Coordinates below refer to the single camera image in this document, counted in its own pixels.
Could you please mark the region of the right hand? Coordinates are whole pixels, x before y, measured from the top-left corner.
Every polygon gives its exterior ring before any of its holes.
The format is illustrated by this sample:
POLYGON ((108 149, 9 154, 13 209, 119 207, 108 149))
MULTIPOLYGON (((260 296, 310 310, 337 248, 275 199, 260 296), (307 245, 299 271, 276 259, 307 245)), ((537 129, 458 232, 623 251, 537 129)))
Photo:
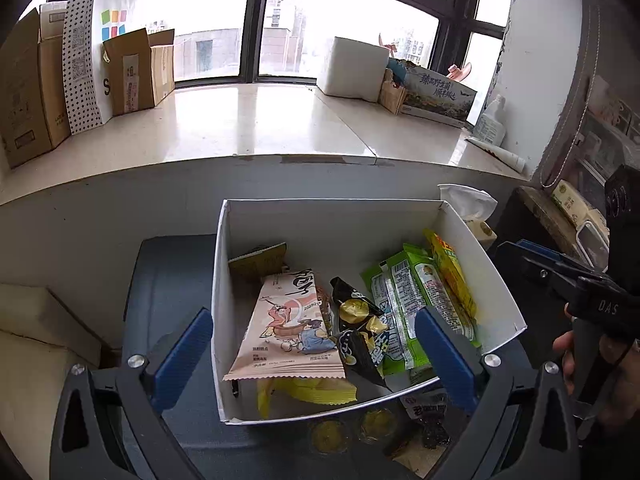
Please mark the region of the right hand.
POLYGON ((639 345, 621 342, 572 315, 572 328, 553 341, 573 416, 582 426, 617 428, 639 411, 639 345))

